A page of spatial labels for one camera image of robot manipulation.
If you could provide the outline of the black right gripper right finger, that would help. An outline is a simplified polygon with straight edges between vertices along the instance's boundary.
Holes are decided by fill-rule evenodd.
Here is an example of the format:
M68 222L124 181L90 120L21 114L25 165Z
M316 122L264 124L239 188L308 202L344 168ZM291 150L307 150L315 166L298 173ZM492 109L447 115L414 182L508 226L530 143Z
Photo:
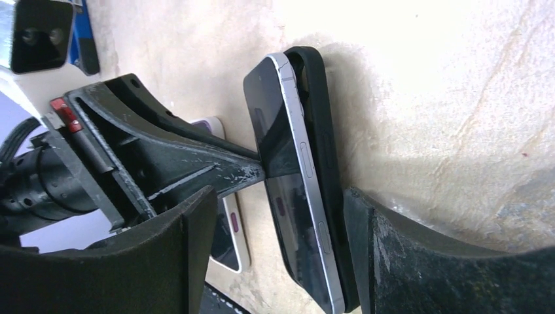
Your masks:
M505 253L436 232L358 188L344 221L363 313L553 313L554 249Z

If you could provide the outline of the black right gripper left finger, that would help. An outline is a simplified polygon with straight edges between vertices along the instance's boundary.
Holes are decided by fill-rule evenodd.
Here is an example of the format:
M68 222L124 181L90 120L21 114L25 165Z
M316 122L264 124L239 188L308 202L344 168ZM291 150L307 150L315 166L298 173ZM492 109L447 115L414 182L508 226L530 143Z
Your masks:
M198 313L216 214L206 186L83 250L1 247L1 312Z

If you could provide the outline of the black phone case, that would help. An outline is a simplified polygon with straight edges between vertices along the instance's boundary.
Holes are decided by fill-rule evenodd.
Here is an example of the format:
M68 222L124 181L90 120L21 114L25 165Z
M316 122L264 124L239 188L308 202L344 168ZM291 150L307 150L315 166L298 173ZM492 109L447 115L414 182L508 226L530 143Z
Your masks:
M315 172L337 264L345 301L345 313L360 305L355 275L343 218L343 191L336 154L334 128L325 64L321 54L311 46L294 46L285 51L293 66L303 106L308 137L312 147Z

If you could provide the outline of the silver phone black screen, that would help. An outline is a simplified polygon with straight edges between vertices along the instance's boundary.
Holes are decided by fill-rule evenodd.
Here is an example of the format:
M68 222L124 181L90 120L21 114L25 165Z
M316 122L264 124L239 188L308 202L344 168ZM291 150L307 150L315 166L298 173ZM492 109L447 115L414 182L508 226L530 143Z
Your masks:
M285 268L325 313L343 313L346 301L288 57L265 55L245 76L243 92Z

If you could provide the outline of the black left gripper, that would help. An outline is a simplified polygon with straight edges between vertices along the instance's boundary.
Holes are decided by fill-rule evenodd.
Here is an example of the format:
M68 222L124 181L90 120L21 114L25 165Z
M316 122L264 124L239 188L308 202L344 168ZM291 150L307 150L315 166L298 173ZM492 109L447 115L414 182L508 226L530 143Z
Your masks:
M127 106L57 97L41 112L47 130L16 155L35 122L19 124L1 146L1 240L100 210L119 230L154 218L141 188L139 158L124 153L139 136Z

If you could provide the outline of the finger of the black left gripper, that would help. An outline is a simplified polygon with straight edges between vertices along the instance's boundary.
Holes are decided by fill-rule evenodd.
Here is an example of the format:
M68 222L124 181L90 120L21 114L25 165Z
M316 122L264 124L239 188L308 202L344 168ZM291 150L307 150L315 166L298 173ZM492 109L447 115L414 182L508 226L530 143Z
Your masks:
M71 90L79 154L142 217L171 209L205 186L224 197L261 182L256 154L173 115L134 74Z

